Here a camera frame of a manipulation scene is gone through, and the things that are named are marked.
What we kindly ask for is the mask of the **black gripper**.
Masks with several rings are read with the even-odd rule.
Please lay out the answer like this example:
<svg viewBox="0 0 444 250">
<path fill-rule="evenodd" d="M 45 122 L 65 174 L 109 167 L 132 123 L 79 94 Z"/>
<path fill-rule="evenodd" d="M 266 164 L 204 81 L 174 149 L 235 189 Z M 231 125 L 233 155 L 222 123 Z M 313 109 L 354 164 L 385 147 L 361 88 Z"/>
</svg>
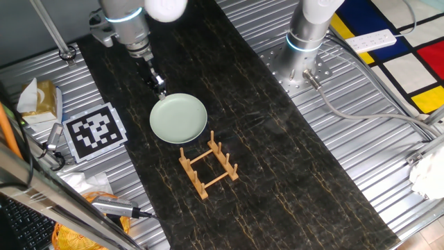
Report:
<svg viewBox="0 0 444 250">
<path fill-rule="evenodd" d="M 159 100 L 163 100 L 167 95 L 166 82 L 156 72 L 153 64 L 143 58 L 137 59 L 137 71 L 145 83 L 151 83 L 152 90 Z"/>
</svg>

